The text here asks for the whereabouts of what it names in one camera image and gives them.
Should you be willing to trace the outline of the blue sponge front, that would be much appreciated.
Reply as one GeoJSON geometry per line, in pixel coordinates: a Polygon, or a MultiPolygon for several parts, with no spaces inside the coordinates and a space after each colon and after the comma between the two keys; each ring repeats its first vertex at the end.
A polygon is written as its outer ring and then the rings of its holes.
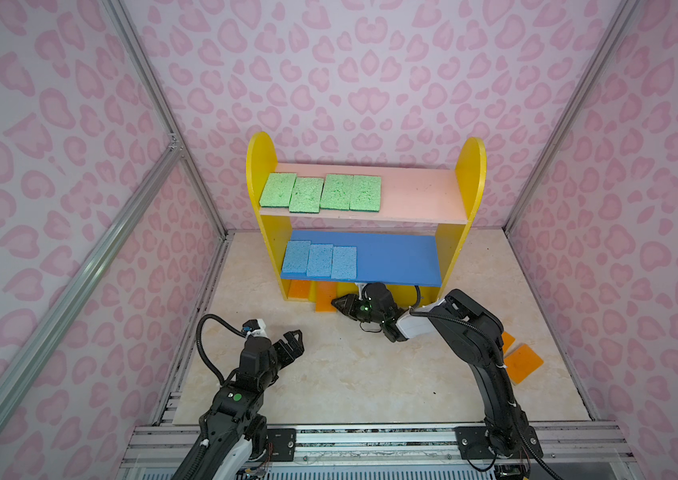
{"type": "Polygon", "coordinates": [[[341,281],[354,281],[357,278],[356,247],[335,246],[333,248],[331,278],[341,281]]]}

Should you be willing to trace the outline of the blue sponge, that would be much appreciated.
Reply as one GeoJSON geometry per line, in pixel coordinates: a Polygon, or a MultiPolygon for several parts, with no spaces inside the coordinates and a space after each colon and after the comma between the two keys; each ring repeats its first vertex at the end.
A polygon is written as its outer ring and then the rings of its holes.
{"type": "Polygon", "coordinates": [[[281,268],[283,274],[305,275],[309,262],[311,242],[305,240],[290,240],[281,268]]]}
{"type": "Polygon", "coordinates": [[[332,273],[334,246],[313,243],[310,245],[306,276],[308,278],[330,278],[332,273]]]}
{"type": "Polygon", "coordinates": [[[354,281],[357,278],[356,247],[335,246],[333,248],[331,278],[341,281],[354,281]]]}

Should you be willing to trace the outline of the green sponge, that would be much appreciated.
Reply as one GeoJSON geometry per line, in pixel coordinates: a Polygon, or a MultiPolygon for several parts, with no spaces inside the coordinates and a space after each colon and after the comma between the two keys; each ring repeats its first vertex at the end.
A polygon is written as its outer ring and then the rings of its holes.
{"type": "Polygon", "coordinates": [[[324,186],[323,178],[297,177],[288,206],[290,213],[317,214],[324,186]]]}
{"type": "Polygon", "coordinates": [[[320,209],[348,211],[353,179],[352,175],[327,174],[320,199],[320,209]]]}
{"type": "Polygon", "coordinates": [[[355,175],[350,196],[350,210],[378,212],[381,208],[382,178],[355,175]]]}
{"type": "Polygon", "coordinates": [[[262,208],[288,207],[296,179],[295,173],[271,173],[260,196],[259,205],[262,208]]]}

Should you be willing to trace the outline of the green sponge bottom front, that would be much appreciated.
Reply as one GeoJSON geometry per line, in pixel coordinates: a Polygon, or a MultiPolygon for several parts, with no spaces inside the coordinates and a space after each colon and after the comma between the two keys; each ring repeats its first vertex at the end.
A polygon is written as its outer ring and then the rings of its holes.
{"type": "Polygon", "coordinates": [[[297,177],[288,206],[290,213],[317,214],[324,186],[323,178],[297,177]]]}

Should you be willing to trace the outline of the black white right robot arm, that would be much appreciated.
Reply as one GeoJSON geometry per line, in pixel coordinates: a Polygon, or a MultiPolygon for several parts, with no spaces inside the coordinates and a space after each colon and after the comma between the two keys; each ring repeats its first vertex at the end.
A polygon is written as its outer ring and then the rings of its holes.
{"type": "Polygon", "coordinates": [[[374,333],[400,343],[437,333],[472,372],[483,402],[481,427],[455,429],[464,460],[540,460],[543,451],[513,391],[504,361],[504,327],[485,307],[459,289],[423,305],[421,291],[415,303],[403,308],[383,283],[364,285],[357,294],[331,301],[345,317],[372,325],[374,333]]]}

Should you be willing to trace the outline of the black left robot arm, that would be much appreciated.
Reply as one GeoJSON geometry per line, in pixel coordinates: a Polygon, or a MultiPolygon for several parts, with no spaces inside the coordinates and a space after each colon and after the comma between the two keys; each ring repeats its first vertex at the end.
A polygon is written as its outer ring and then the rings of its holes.
{"type": "Polygon", "coordinates": [[[300,330],[272,342],[262,327],[236,332],[245,339],[239,365],[228,376],[213,364],[197,327],[195,343],[203,363],[221,381],[209,409],[199,417],[199,435],[174,473],[175,479],[234,479],[243,465],[269,452],[267,419],[260,413],[265,391],[279,372],[304,353],[300,330]]]}

